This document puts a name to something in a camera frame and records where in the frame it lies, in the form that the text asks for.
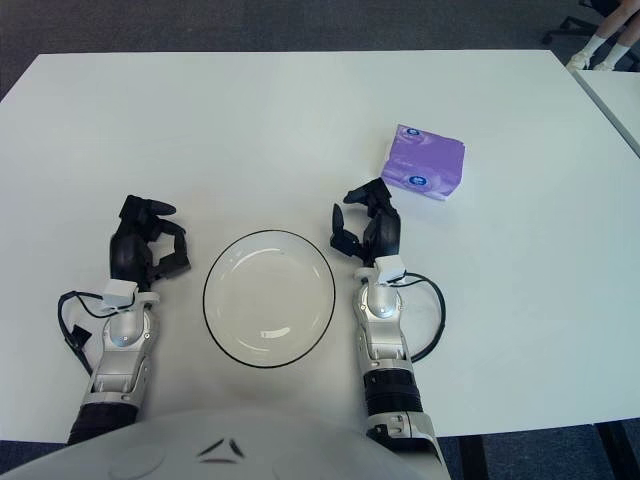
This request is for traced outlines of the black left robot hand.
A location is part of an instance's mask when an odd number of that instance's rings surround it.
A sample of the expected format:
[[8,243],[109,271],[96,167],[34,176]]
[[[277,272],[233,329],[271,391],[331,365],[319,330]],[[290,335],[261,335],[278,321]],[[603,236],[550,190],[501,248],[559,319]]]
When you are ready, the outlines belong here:
[[[191,268],[186,231],[166,220],[176,213],[170,204],[128,195],[119,213],[120,224],[109,245],[110,277],[134,282],[140,291],[150,291],[154,282],[174,278]],[[172,236],[174,251],[158,262],[149,246],[161,234]]]

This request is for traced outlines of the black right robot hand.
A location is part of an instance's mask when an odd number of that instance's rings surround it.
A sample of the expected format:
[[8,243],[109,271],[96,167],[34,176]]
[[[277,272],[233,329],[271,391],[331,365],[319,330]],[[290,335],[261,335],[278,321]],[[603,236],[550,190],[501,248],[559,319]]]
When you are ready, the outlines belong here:
[[391,193],[382,178],[376,178],[354,190],[343,199],[345,204],[361,204],[370,219],[362,239],[344,229],[344,217],[338,204],[332,210],[330,246],[372,267],[379,257],[399,254],[401,219],[391,204]]

